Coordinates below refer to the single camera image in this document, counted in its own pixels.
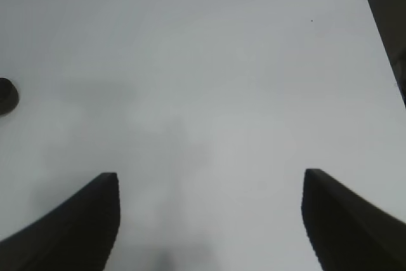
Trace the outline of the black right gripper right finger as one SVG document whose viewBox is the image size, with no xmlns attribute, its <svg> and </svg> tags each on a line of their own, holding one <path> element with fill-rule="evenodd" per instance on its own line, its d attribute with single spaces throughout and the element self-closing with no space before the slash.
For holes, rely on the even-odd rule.
<svg viewBox="0 0 406 271">
<path fill-rule="evenodd" d="M 301 214 L 322 270 L 405 270 L 405 223 L 321 169 L 304 172 Z"/>
</svg>

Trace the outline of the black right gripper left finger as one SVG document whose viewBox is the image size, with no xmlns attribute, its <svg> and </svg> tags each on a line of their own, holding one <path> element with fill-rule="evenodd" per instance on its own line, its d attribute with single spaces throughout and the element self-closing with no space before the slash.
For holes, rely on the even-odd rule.
<svg viewBox="0 0 406 271">
<path fill-rule="evenodd" d="M 121 222 L 116 173 L 102 173 L 1 241 L 1 270 L 104 270 Z"/>
</svg>

